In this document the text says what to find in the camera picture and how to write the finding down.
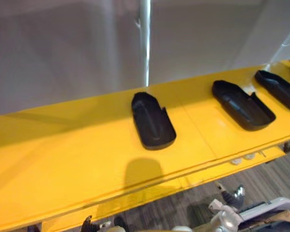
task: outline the yellow surface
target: yellow surface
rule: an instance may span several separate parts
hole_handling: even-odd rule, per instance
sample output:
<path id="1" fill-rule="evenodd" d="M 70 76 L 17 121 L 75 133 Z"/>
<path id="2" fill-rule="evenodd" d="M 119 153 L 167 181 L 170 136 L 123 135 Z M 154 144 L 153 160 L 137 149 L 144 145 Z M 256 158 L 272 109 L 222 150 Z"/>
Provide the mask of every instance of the yellow surface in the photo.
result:
<path id="1" fill-rule="evenodd" d="M 213 166 L 208 169 L 189 174 L 175 180 L 145 188 L 141 191 L 110 200 L 100 205 L 92 206 L 88 209 L 80 210 L 62 217 L 47 220 L 42 224 L 42 232 L 59 232 L 73 227 L 80 226 L 86 217 L 92 215 L 92 221 L 108 217 L 126 209 L 137 207 L 141 204 L 174 194 L 191 187 L 195 187 L 238 171 L 251 168 L 263 162 L 276 159 L 284 155 L 284 152 L 278 147 L 271 147 L 258 153 L 252 160 L 243 160 L 238 166 L 229 162 Z"/>
<path id="2" fill-rule="evenodd" d="M 290 139 L 290 111 L 251 80 L 260 67 L 64 102 L 0 116 L 0 231 L 93 206 Z M 275 73 L 290 81 L 283 63 Z M 277 119 L 245 131 L 210 93 L 214 80 L 254 87 Z M 145 90 L 166 106 L 177 138 L 145 150 L 131 100 Z"/>

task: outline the gray wall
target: gray wall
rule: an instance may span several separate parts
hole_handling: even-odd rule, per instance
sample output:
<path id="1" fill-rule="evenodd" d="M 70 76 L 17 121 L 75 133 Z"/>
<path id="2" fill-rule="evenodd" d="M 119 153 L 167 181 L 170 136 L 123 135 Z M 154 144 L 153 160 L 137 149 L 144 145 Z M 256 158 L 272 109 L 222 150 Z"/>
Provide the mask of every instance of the gray wall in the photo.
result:
<path id="1" fill-rule="evenodd" d="M 143 85 L 137 0 L 0 0 L 0 114 Z M 290 58 L 290 0 L 153 0 L 150 84 Z"/>

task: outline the black plastic tray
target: black plastic tray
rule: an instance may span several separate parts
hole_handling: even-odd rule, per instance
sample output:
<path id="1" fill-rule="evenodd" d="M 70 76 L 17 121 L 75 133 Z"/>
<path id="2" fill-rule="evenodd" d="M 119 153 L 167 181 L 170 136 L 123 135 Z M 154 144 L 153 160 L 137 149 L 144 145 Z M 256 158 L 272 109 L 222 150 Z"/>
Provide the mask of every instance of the black plastic tray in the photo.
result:
<path id="1" fill-rule="evenodd" d="M 255 93 L 249 96 L 235 84 L 215 81 L 212 91 L 222 107 L 245 130 L 262 129 L 276 119 L 275 114 Z"/>
<path id="2" fill-rule="evenodd" d="M 160 108 L 156 98 L 146 92 L 136 93 L 132 103 L 133 118 L 142 145 L 148 150 L 158 150 L 172 144 L 176 132 L 165 108 Z"/>
<path id="3" fill-rule="evenodd" d="M 280 76 L 259 70 L 255 74 L 256 80 L 263 85 L 275 98 L 290 109 L 290 83 Z"/>

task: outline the metal pole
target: metal pole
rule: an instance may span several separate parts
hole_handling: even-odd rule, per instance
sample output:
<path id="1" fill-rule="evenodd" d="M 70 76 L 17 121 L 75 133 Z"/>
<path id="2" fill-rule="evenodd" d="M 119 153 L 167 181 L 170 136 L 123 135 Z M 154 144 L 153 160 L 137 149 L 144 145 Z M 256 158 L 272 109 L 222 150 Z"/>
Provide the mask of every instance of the metal pole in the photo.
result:
<path id="1" fill-rule="evenodd" d="M 141 56 L 143 63 L 144 85 L 146 87 L 149 85 L 150 14 L 151 0 L 140 0 Z"/>

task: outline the gray carpet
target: gray carpet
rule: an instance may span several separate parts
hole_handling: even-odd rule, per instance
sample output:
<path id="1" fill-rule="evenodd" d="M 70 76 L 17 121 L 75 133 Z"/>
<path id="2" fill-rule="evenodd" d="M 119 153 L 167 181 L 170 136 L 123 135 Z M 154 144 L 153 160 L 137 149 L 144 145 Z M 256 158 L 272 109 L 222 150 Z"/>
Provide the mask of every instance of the gray carpet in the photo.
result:
<path id="1" fill-rule="evenodd" d="M 244 185 L 246 188 L 244 207 L 281 196 L 290 199 L 290 152 L 284 157 L 219 181 L 229 190 L 236 189 L 240 184 Z M 176 225 L 194 228 L 210 221 L 213 215 L 208 210 L 208 205 L 214 198 L 222 201 L 219 190 L 211 182 L 127 210 L 97 223 L 114 221 L 120 216 L 126 221 L 130 232 L 142 229 L 169 230 Z M 67 232 L 79 231 L 80 227 L 77 227 Z"/>

